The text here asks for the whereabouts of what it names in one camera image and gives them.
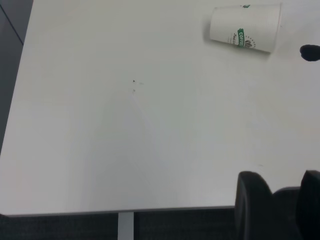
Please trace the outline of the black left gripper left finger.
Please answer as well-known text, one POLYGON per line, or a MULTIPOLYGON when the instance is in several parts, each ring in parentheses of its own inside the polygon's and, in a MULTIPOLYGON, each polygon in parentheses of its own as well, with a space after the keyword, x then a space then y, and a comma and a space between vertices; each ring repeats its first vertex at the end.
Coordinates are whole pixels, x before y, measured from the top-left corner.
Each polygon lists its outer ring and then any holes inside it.
POLYGON ((287 240, 287 221, 281 216, 266 181, 252 171, 238 174, 234 208, 238 240, 287 240))

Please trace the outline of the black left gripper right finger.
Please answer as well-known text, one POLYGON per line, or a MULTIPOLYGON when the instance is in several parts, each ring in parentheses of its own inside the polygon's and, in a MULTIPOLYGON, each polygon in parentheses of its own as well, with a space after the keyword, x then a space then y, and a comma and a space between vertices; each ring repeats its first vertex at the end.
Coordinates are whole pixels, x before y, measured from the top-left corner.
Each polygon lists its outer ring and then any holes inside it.
POLYGON ((307 170, 296 206, 296 224, 304 240, 320 239, 320 172, 307 170))

